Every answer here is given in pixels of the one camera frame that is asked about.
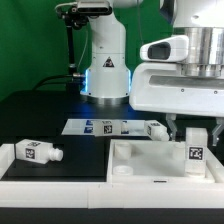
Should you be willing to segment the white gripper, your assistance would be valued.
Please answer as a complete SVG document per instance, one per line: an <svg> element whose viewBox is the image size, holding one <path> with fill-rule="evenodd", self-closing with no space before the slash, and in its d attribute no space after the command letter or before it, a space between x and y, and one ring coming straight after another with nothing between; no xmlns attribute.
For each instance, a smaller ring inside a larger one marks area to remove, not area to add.
<svg viewBox="0 0 224 224"><path fill-rule="evenodd" d="M212 145L224 130L224 79L183 76L175 63L141 63L134 71L129 103L134 110L166 114L171 139L176 140L176 114L216 119Z"/></svg>

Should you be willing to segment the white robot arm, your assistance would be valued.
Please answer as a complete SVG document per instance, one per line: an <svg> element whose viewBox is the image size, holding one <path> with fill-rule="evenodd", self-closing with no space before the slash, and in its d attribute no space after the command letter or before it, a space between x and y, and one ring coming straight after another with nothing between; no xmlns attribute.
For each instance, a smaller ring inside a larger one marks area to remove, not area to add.
<svg viewBox="0 0 224 224"><path fill-rule="evenodd" d="M96 102L125 97L135 110L161 112L173 132L178 114L214 117L224 131L224 0L160 0L172 35L140 48L143 62L125 65L126 31L114 15L90 21L92 63L82 94Z"/></svg>

